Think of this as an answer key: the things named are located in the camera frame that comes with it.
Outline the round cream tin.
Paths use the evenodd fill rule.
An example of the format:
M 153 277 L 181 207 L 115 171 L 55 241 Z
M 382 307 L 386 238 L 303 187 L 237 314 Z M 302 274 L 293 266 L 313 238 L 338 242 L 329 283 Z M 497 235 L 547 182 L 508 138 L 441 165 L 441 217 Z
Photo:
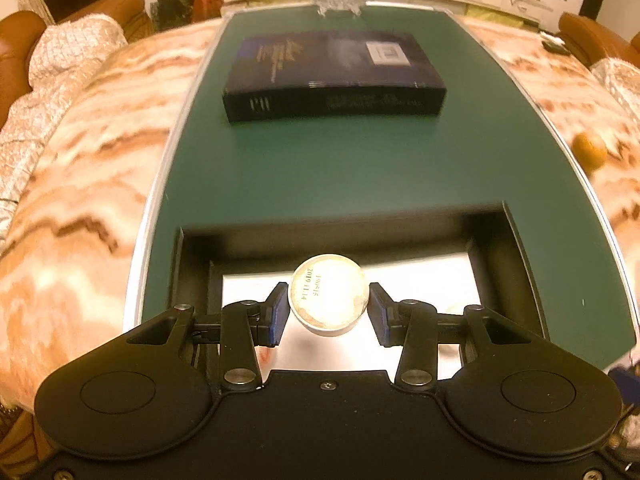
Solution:
M 369 302 L 369 283 L 352 259 L 341 255 L 314 256 L 294 271 L 288 304 L 302 325 L 323 337 L 349 332 Z

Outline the orange fruit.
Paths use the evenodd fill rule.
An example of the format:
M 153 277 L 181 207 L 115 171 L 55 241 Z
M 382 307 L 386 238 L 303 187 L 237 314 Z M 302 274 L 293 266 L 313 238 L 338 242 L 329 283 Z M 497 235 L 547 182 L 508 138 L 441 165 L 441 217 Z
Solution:
M 570 150 L 585 174 L 593 174 L 608 158 L 608 149 L 604 141 L 592 131 L 576 134 L 570 144 Z

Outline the dark blue box lid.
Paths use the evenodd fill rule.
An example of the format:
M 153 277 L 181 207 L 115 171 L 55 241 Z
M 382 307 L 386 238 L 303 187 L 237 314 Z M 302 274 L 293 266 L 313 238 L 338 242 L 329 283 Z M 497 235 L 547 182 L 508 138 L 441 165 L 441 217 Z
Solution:
M 245 39 L 222 92 L 229 122 L 335 115 L 437 116 L 447 94 L 410 34 L 287 32 Z

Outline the black remote control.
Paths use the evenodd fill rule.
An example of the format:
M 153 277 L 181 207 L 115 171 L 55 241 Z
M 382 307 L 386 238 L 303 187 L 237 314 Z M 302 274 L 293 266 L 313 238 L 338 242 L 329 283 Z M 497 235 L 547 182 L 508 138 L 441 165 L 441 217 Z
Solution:
M 570 52 L 570 50 L 568 50 L 567 47 L 564 46 L 564 44 L 558 44 L 557 42 L 549 40 L 542 40 L 541 44 L 544 47 L 544 50 L 553 54 L 565 56 L 570 56 L 572 54 L 572 52 Z

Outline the red plastic bag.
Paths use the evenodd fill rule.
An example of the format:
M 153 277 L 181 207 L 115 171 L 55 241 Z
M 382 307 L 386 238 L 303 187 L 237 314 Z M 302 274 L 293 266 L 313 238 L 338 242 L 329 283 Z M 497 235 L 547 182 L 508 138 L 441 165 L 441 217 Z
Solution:
M 199 23 L 221 17 L 224 0 L 193 0 L 191 22 Z

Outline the white lace cover right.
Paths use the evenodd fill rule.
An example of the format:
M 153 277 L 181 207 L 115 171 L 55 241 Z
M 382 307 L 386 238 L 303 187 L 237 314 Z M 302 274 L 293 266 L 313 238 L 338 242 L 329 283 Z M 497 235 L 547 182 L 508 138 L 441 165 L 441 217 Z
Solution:
M 637 66 L 621 58 L 602 58 L 590 72 L 612 94 L 636 125 L 640 120 L 640 72 Z

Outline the brown leather sofa left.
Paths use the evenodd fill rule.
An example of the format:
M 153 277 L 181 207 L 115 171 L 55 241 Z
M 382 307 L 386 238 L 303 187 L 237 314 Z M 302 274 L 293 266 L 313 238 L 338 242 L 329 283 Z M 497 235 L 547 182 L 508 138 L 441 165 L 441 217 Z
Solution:
M 62 22 L 76 21 L 89 14 L 106 14 L 122 26 L 128 42 L 149 37 L 153 25 L 144 0 L 98 0 L 66 16 Z M 1 125 L 12 104 L 32 91 L 28 64 L 46 24 L 32 11 L 18 11 L 1 21 Z

